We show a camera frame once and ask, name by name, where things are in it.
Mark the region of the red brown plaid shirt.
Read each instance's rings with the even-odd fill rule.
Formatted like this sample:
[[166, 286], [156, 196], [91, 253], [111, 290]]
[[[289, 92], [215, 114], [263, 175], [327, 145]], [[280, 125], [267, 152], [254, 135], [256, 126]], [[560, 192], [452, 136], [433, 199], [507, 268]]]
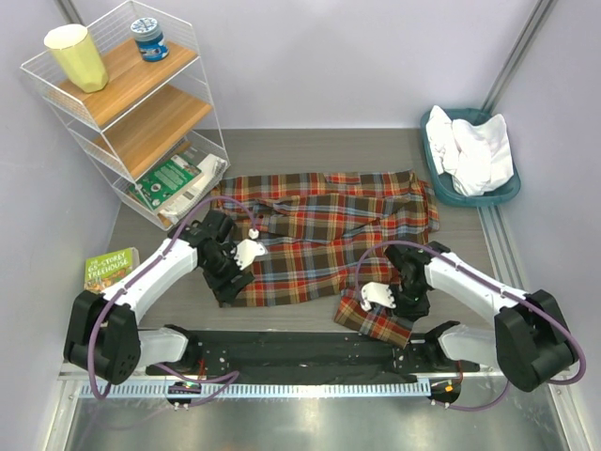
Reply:
[[434, 191], [411, 170], [299, 173], [222, 180], [211, 207], [235, 222], [235, 241], [251, 227], [268, 253], [251, 267], [252, 284], [235, 307], [306, 303], [337, 295], [334, 321], [399, 348], [413, 323], [384, 307], [364, 311], [356, 285], [396, 283], [384, 241], [426, 244], [439, 228]]

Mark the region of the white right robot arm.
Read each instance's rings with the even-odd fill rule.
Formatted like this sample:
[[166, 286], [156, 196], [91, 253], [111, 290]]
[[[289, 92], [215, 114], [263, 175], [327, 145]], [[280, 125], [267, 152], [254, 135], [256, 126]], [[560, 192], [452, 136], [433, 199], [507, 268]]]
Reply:
[[508, 287], [474, 269], [449, 248], [432, 241], [419, 245], [399, 241], [386, 257], [400, 273], [393, 289], [394, 307], [405, 316], [413, 305], [425, 307], [431, 290], [459, 300], [490, 324], [489, 330], [461, 324], [443, 326], [424, 347], [424, 359], [437, 371], [456, 361], [499, 369], [523, 392], [558, 382], [572, 365], [586, 367], [557, 300], [539, 289], [528, 293]]

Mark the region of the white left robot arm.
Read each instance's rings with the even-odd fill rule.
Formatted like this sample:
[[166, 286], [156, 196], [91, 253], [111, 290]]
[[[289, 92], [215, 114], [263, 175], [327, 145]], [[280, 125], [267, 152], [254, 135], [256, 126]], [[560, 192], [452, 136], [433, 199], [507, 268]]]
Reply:
[[254, 261], [267, 254], [258, 231], [234, 241], [233, 219], [210, 210], [201, 221], [172, 230], [158, 250], [107, 289], [82, 291], [74, 300], [63, 350], [67, 362], [112, 385], [135, 369], [168, 365], [178, 374], [195, 371], [201, 359], [197, 334], [175, 325], [142, 330], [149, 308], [180, 278], [200, 269], [219, 303], [232, 303], [250, 285]]

